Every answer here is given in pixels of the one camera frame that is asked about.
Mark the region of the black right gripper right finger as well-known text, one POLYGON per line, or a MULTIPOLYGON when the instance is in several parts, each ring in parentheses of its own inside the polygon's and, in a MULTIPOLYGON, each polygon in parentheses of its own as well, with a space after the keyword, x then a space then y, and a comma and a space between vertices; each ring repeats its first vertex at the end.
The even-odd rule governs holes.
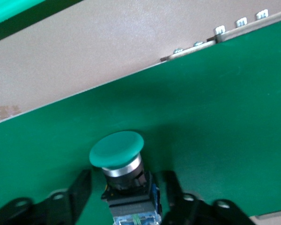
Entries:
POLYGON ((210 205, 194 194, 183 192, 174 171, 164 171, 163 180, 170 207, 163 225, 255 225, 230 200, 218 199, 210 205))

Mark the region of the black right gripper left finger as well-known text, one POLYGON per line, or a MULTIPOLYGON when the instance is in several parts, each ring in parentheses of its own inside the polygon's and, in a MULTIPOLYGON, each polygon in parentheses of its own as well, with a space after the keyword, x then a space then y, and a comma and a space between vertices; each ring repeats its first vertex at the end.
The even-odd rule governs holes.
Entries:
POLYGON ((56 190, 39 203, 28 197, 0 207, 0 225, 75 225, 91 195, 91 170, 82 170, 68 189, 56 190))

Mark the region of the green mushroom push button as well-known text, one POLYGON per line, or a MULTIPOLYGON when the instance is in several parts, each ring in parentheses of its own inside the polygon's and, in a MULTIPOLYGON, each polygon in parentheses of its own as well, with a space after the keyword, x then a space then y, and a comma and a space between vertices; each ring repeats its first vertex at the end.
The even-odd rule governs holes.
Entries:
POLYGON ((161 225, 160 190, 150 171, 145 171, 141 150, 143 137, 134 131, 120 131, 98 141, 89 160, 102 169, 113 225, 161 225))

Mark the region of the green conveyor belt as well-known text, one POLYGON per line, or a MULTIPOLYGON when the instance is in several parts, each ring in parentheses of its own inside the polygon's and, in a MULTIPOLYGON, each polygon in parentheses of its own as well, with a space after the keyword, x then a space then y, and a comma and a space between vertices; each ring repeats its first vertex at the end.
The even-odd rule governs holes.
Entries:
POLYGON ((0 122, 0 208, 44 200, 90 169, 91 147, 133 130, 153 173, 207 203, 281 210, 281 12, 269 25, 0 122))

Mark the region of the green plastic tray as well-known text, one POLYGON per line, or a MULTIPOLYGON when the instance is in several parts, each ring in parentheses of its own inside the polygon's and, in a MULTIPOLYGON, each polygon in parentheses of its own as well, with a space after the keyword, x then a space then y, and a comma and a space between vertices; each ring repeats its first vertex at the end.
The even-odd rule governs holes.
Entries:
POLYGON ((0 41, 83 0, 0 0, 0 41))

